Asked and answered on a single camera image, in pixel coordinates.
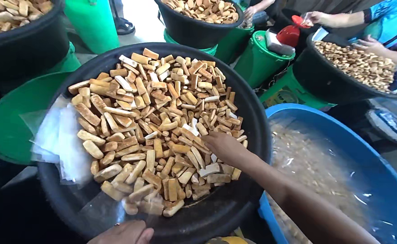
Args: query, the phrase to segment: blue shirt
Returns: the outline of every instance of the blue shirt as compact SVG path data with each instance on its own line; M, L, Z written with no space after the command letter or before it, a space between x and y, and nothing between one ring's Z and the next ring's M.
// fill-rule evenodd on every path
M350 42L371 35L386 48L397 51L397 0L385 0L364 10L364 22L370 25Z

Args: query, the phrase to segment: plastic bag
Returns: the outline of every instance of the plastic bag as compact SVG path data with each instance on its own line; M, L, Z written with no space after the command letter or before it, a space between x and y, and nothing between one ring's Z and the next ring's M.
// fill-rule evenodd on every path
M272 166L328 202L376 237L395 243L392 223L381 220L370 208L371 186L363 181L356 163L320 132L294 118L272 119ZM287 241L310 243L296 224L267 195L269 204Z
M81 130L77 115L70 99L60 96L48 112L27 113L21 118L35 136L30 140L34 144L32 160L58 164L62 184L83 186L93 179L93 175L90 172L91 156L77 137Z

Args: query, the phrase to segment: black plastic basin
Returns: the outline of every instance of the black plastic basin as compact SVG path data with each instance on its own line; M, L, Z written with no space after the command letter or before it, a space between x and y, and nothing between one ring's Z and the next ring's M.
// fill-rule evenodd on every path
M123 54L130 56L132 52L142 53L144 48L157 52L160 56L172 54L199 60L216 61L217 67L227 77L226 84L236 92L235 104L239 108L237 115L244 117L242 129L248 136L248 149L266 162L270 161L271 137L266 122L263 106L249 85L233 69L213 56L197 49L169 43L140 43L120 47L101 54L85 63L72 73L55 94L53 101L59 96L71 97L67 87L77 82L96 77L100 72L115 69L118 57ZM239 226L241 220L252 213L259 204L263 189L246 174L241 174L238 181L233 181L214 190L203 201L189 208L182 208L171 218L154 217L147 214L126 215L122 209L109 209L107 212L83 215L80 210L100 193L100 185L96 182L87 184L82 189L75 186L60 184L56 165L38 163L39 176L47 198L60 218L73 230L86 239L112 227L116 222L130 219L147 220L148 225L155 229L153 243L195 244L204 243L212 237L228 235ZM106 205L114 200L107 197Z
M237 4L234 4L236 12L239 14L239 19L236 22L232 24L211 24L180 14L161 0L155 0L155 2L159 6L169 36L179 44L197 49L214 47L228 32L238 27L244 20L244 13Z
M52 0L47 14L25 26L0 33L0 82L33 78L67 54L69 39L61 20L64 0Z
M378 91L345 74L325 58L312 41L313 34L306 41L307 47L293 64L293 74L301 86L314 96L339 105L353 103L374 97L397 98L397 94ZM323 41L341 47L349 45L346 40L328 34Z

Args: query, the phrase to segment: green bucket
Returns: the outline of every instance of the green bucket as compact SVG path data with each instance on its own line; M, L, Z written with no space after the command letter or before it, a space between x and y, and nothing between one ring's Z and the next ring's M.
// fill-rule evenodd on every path
M34 115L32 127L38 128L55 92L70 74L52 73L34 78L0 99L0 159L31 165L33 144L29 140L34 136L22 116Z
M251 28L234 28L219 43L215 57L226 64L233 63L242 52L242 48L248 43L248 39L254 32L254 24Z
M293 75L292 66L288 67L287 73L259 99L265 108L280 103L298 103L325 112L336 106L336 104L327 103L306 91Z
M166 29L164 30L164 39L165 39L165 42L167 42L167 43L178 44L175 40L173 40L173 38L171 38L171 36L168 35ZM218 47L218 44L215 45L214 47L211 47L211 48L199 49L199 50L202 51L202 52L205 52L205 53L207 53L207 54L210 54L210 55L214 56L215 53L217 52L217 47Z
M65 14L87 47L96 54L120 46L108 0L66 0Z
M269 51L266 48L265 34L266 31L264 30L254 32L248 47L234 66L234 70L253 89L259 87L263 81L295 57L294 53L291 56L282 56Z

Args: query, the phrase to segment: hand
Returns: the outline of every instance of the hand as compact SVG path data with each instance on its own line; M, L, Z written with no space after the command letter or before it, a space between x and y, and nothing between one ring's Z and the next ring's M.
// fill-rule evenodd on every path
M257 8L255 6L251 6L244 11L245 19L250 19L253 15L257 13Z
M91 239L87 244L148 244L154 230L144 221L126 221Z
M378 56L383 56L384 51L386 51L386 47L382 45L382 43L378 42L374 38L371 38L370 35L367 36L366 40L358 40L360 44L352 44L356 49L363 50L367 53L374 53Z
M244 159L252 154L236 138L225 133L209 131L209 135L202 136L201 139L219 159L238 169L242 169Z
M318 11L313 11L313 12L308 12L305 14L305 22L311 22L313 24L324 24L324 20L328 14L318 12Z

